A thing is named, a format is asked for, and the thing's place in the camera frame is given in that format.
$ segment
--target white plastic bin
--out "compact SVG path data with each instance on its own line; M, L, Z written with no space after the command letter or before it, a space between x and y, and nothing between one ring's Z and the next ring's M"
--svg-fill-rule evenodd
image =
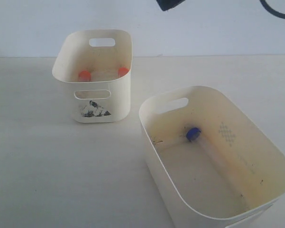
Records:
M147 165L177 228L245 228L285 193L285 156L219 91L178 89L146 100L139 115ZM223 169L186 139L193 127Z
M72 118L81 123L125 118L130 111L131 64L132 41L125 31L85 30L69 35L55 61L53 76L64 92ZM110 77L118 75L121 67L129 72L120 78ZM83 70L92 73L91 82L78 82Z

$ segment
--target white table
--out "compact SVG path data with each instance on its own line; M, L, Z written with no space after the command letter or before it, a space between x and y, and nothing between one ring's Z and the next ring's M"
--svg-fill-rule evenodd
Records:
M285 153L285 56L135 58L132 108L73 121L53 58L0 59L0 228L172 228L144 161L138 109L189 85L221 90ZM251 228L285 228L285 196Z

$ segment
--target blue bottle cap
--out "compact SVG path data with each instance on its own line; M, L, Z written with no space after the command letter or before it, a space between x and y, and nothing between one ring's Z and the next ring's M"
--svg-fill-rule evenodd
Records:
M188 133L186 134L186 138L189 141L194 141L195 139L199 137L200 133L201 133L200 129L197 127L194 127L188 131Z

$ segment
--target printed mountain graphic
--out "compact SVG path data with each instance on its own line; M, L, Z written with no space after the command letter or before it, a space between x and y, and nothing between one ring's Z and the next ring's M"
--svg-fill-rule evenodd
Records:
M90 104L83 107L80 111L82 117L101 117L111 115L109 111L105 110L94 101L90 101Z

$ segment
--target black object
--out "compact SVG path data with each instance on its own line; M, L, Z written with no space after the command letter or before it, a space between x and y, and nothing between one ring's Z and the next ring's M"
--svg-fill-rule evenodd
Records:
M162 11L167 11L175 6L179 5L184 0L157 0Z
M285 19L285 14L278 12L272 7L270 7L269 4L267 4L266 0L260 0L260 3L266 9L266 11L268 11L270 14L274 15L275 17Z

